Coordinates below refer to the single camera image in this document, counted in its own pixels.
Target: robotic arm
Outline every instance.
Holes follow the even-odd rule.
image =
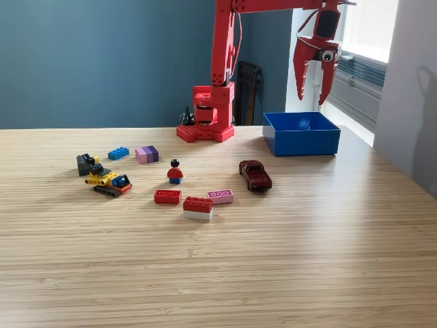
[[[196,139],[215,139],[222,142],[234,135],[231,125],[234,82],[230,78],[236,68],[241,43],[240,14],[297,8],[315,10],[298,31],[300,33],[311,17],[317,14],[314,35],[298,35],[293,62],[298,97],[301,100],[309,62],[322,62],[323,84],[319,104],[323,104],[330,93],[341,54],[339,43],[333,42],[340,19],[338,6],[341,4],[354,5],[346,0],[216,0],[212,86],[194,87],[195,125],[189,131],[179,126],[178,135],[188,142]],[[240,26],[237,48],[234,46],[236,17]]]

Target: blue plastic bin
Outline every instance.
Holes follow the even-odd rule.
[[[334,155],[340,129],[321,113],[265,113],[263,135],[275,156]]]

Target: window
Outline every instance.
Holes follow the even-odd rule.
[[[328,101],[374,132],[399,0],[352,1],[356,6],[340,6],[343,54]]]
[[[343,50],[387,63],[398,0],[354,1],[346,8]]]

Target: toy car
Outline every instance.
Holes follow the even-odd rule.
[[[259,161],[241,162],[240,174],[244,176],[247,189],[250,191],[267,191],[272,188],[272,181]]]

